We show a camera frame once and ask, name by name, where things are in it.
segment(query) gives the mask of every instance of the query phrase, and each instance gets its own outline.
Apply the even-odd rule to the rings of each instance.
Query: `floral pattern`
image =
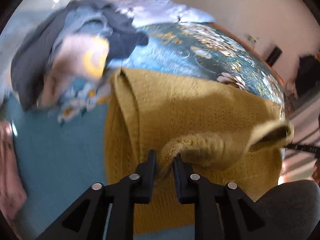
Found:
[[[240,71],[242,69],[242,65],[239,62],[230,63],[231,69],[233,71]]]
[[[196,46],[191,46],[190,49],[193,51],[193,53],[197,56],[204,57],[204,58],[212,58],[209,51],[201,49]]]
[[[206,25],[181,23],[183,34],[191,35],[211,50],[219,51],[227,57],[237,57],[237,51],[245,49],[236,41],[224,35],[219,35],[214,29]]]
[[[77,90],[79,82],[81,81],[74,81],[70,89],[60,99],[58,123],[61,125],[79,114],[83,115],[94,109],[96,105],[105,103],[110,94],[111,86],[108,82],[104,82],[99,87],[85,82],[83,87]]]
[[[243,58],[246,62],[248,62],[251,67],[255,67],[256,66],[254,61],[249,56],[245,57],[245,56],[239,55],[239,57]]]
[[[176,35],[174,35],[172,32],[168,32],[168,33],[155,33],[156,37],[159,37],[162,39],[162,43],[164,44],[168,44],[170,42],[173,42],[175,44],[181,44],[182,41],[180,41]]]
[[[284,102],[283,92],[278,85],[278,81],[274,78],[273,75],[266,75],[263,71],[261,71],[263,75],[263,83],[267,86],[269,92],[272,94],[274,101],[278,104],[282,104]]]
[[[232,76],[229,73],[222,72],[221,76],[217,78],[217,81],[226,85],[230,85],[235,88],[240,88],[243,91],[246,91],[245,82],[239,76]]]

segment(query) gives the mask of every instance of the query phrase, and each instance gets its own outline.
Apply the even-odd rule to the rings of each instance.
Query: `bed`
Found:
[[[126,0],[123,4],[130,2],[139,3]],[[0,42],[16,47],[22,40],[16,32],[21,18],[30,23],[31,29],[33,23],[30,21],[38,23],[48,14],[14,15],[7,32],[5,30],[0,36]],[[140,23],[136,27],[148,34],[148,46],[136,47],[128,59],[111,61],[108,75],[116,68],[131,67],[194,76],[232,85],[284,106],[282,87],[272,69],[217,24],[195,22],[192,18],[183,21],[177,17],[171,22]],[[10,64],[12,56],[7,55],[5,65]],[[16,219],[18,233],[23,239],[35,239],[93,183],[108,183],[103,150],[108,106],[105,101],[98,100],[100,98],[90,107],[71,104],[71,101],[83,99],[79,94],[85,94],[86,100],[90,100],[90,84],[86,81],[78,84],[70,86],[55,109],[23,112],[12,94],[3,105],[3,118],[12,121],[18,132],[14,146],[28,195]],[[283,107],[279,118],[284,118]],[[193,239],[193,231],[193,226],[189,226],[134,238]]]

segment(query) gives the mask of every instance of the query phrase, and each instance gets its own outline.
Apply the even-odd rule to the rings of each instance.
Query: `clothing pile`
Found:
[[[24,110],[51,107],[75,78],[99,86],[113,58],[147,44],[114,4],[73,0],[27,35],[12,60],[12,87]]]

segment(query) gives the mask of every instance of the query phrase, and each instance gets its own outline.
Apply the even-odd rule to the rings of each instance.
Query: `gray cloth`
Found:
[[[64,28],[68,13],[82,6],[101,11],[113,30],[121,33],[136,32],[132,20],[116,12],[117,7],[104,0],[73,0],[64,9],[54,12],[27,35],[11,63],[12,87],[17,91],[24,110],[36,103],[43,89],[44,74],[51,67],[48,59],[52,46]]]
[[[284,234],[283,240],[306,240],[320,220],[320,189],[310,180],[284,183],[257,202]]]
[[[132,25],[136,28],[159,23],[215,21],[212,15],[202,10],[170,0],[120,0],[115,4],[122,14],[133,18]]]

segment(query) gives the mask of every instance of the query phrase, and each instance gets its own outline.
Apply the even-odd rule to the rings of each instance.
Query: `folded fabric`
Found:
[[[94,10],[91,7],[81,6],[76,10],[68,12],[63,30],[56,38],[50,53],[49,63],[55,59],[63,39],[74,33],[87,33],[99,37],[108,37],[113,29],[108,25],[108,19],[101,10]]]
[[[54,106],[74,78],[81,77],[98,85],[109,53],[108,40],[88,34],[65,37],[52,69],[45,76],[44,88],[37,101],[39,108]]]
[[[147,46],[149,38],[142,32],[120,33],[114,31],[108,37],[108,41],[110,43],[110,51],[106,60],[106,66],[113,59],[128,58],[137,45]]]
[[[132,25],[135,28],[159,23],[215,21],[212,15],[202,10],[170,0],[120,0],[115,4],[120,13],[133,18]]]
[[[44,86],[44,75],[51,68],[49,56],[52,47],[65,26],[68,13],[79,7],[89,7],[102,12],[108,20],[108,26],[114,31],[136,32],[132,27],[132,19],[116,12],[117,7],[104,0],[73,0],[65,8],[54,12],[35,31],[27,35],[12,60],[12,87],[19,94],[24,110],[36,103]]]
[[[13,151],[11,125],[0,122],[0,210],[8,224],[12,225],[26,199]]]
[[[155,149],[152,201],[136,205],[134,232],[194,223],[192,205],[176,198],[172,160],[181,152],[194,170],[218,184],[236,182],[257,200],[277,185],[279,147],[293,136],[281,106],[218,82],[121,69],[112,78],[105,130],[108,182],[134,172]]]

